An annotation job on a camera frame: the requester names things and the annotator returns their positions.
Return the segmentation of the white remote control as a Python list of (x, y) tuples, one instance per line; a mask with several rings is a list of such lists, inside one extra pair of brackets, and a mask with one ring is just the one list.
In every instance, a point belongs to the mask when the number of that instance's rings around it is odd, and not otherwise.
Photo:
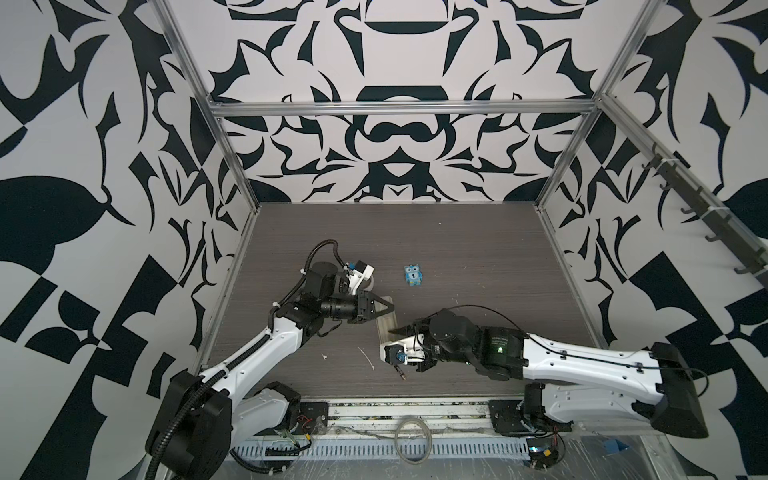
[(377, 314), (375, 321), (378, 343), (384, 344), (397, 340), (398, 336), (392, 333), (392, 330), (398, 327), (393, 298), (391, 296), (383, 296), (381, 300), (375, 300), (374, 310)]

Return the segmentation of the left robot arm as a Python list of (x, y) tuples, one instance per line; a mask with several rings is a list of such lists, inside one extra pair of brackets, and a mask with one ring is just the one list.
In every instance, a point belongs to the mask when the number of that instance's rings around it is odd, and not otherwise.
[(373, 266), (336, 255), (317, 262), (323, 240), (308, 254), (300, 278), (274, 302), (266, 327), (234, 354), (198, 373), (174, 375), (148, 434), (145, 478), (166, 468), (177, 479), (209, 479), (249, 437), (271, 429), (291, 430), (301, 400), (292, 388), (258, 385), (281, 361), (310, 339), (325, 337), (327, 320), (361, 324), (394, 310), (372, 291)]

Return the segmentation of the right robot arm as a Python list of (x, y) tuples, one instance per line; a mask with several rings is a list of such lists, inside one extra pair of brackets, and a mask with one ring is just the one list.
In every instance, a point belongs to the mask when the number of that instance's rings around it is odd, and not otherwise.
[(478, 326), (453, 308), (380, 332), (380, 358), (396, 369), (461, 363), (493, 381), (524, 382), (522, 399), (489, 405), (500, 435), (566, 432), (593, 418), (644, 421), (682, 438), (709, 435), (693, 370), (667, 343), (637, 351), (585, 347)]

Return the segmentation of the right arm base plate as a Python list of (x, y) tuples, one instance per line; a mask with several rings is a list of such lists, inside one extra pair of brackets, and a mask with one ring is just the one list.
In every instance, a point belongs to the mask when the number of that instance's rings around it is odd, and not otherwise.
[(543, 436), (571, 432), (572, 422), (559, 422), (546, 415), (545, 408), (533, 400), (490, 400), (489, 416), (495, 433), (506, 436)]

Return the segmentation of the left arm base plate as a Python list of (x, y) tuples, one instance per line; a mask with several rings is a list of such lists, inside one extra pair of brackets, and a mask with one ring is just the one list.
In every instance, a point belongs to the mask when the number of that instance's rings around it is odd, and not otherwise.
[(324, 401), (291, 403), (284, 428), (292, 434), (322, 434), (327, 430), (329, 407), (329, 403)]

